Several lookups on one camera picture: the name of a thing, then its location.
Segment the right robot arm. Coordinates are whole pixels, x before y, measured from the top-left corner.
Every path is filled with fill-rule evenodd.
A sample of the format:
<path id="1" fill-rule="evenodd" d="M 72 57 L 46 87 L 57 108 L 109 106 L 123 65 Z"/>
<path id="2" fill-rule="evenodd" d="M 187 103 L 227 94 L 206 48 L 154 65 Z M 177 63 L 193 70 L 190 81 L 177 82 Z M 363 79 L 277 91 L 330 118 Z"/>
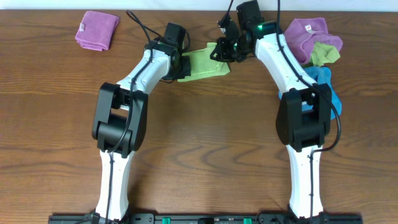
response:
<path id="1" fill-rule="evenodd" d="M 266 66 L 281 94 L 275 125 L 289 153 L 290 213 L 296 222 L 320 223 L 319 163 L 330 131 L 331 89 L 304 71 L 290 51 L 279 21 L 265 21 L 257 1 L 238 5 L 236 12 L 238 22 L 228 13 L 218 21 L 223 36 L 210 58 L 242 62 L 253 55 Z"/>

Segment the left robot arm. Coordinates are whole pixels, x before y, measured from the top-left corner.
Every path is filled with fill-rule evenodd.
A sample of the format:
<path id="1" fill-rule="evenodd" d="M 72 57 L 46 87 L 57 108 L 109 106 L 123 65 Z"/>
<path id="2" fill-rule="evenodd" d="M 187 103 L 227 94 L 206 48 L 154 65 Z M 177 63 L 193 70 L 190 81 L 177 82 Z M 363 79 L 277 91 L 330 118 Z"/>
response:
<path id="1" fill-rule="evenodd" d="M 163 36 L 145 45 L 141 61 L 129 75 L 99 89 L 92 137 L 100 152 L 102 176 L 90 223 L 128 223 L 129 173 L 146 134 L 149 95 L 160 81 L 190 75 L 190 59 L 184 55 L 187 37 L 182 26 L 168 23 Z"/>

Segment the green microfiber cloth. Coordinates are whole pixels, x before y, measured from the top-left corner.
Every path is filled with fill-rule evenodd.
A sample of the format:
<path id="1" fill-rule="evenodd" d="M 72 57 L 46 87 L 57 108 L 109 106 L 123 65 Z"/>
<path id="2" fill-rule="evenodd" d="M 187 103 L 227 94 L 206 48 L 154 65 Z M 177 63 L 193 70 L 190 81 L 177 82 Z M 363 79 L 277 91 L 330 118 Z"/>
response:
<path id="1" fill-rule="evenodd" d="M 210 58 L 210 54 L 215 47 L 216 42 L 208 42 L 204 49 L 183 53 L 183 56 L 190 57 L 191 75 L 178 79 L 178 81 L 189 82 L 228 74 L 230 69 L 226 62 L 218 62 Z"/>

